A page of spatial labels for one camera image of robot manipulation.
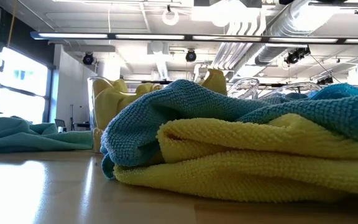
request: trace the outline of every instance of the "ceiling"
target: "ceiling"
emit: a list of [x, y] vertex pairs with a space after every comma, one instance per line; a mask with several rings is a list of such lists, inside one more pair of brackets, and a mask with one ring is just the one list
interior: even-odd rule
[[[8, 12], [12, 12], [14, 1], [0, 0]], [[53, 0], [20, 0], [16, 16], [35, 30], [42, 32], [115, 32], [115, 33], [162, 33], [162, 34], [225, 34], [227, 27], [217, 27], [210, 21], [192, 21], [191, 6], [193, 1], [180, 1], [172, 8], [179, 10], [179, 21], [174, 26], [166, 25], [162, 21], [162, 12], [165, 6], [147, 4], [84, 4], [80, 2], [55, 2]], [[271, 9], [269, 21], [280, 10], [280, 7]], [[358, 37], [358, 15], [352, 10], [343, 10], [335, 14], [328, 22], [313, 33], [320, 37], [354, 36]], [[70, 45], [113, 45], [124, 60], [121, 73], [124, 77], [131, 75], [148, 74], [156, 70], [155, 62], [147, 59], [147, 41], [106, 41], [106, 40], [79, 40], [71, 41]], [[175, 55], [167, 62], [168, 70], [192, 72], [194, 63], [187, 63], [185, 54], [187, 49], [195, 49], [197, 61], [213, 60], [220, 43], [208, 42], [170, 42], [175, 47]], [[312, 45], [310, 46], [315, 59], [307, 57], [298, 65], [282, 66], [283, 59], [279, 58], [275, 65], [263, 71], [263, 82], [287, 82], [292, 80], [308, 80], [309, 77], [337, 67], [349, 60], [358, 57], [358, 46], [340, 45]], [[76, 57], [82, 57], [84, 52], [72, 52]], [[337, 71], [337, 74], [346, 75], [347, 71]]]

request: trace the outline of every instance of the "blue towel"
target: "blue towel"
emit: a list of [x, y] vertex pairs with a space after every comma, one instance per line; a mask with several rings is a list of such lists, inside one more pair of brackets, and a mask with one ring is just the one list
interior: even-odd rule
[[56, 124], [32, 125], [20, 118], [0, 118], [0, 152], [91, 149], [90, 131], [58, 133]]
[[139, 166], [148, 162], [159, 150], [155, 136], [167, 121], [216, 118], [264, 124], [288, 113], [358, 140], [358, 88], [350, 85], [332, 85], [300, 100], [279, 96], [240, 100], [178, 80], [139, 98], [109, 123], [102, 136], [102, 168], [111, 178], [114, 164]]

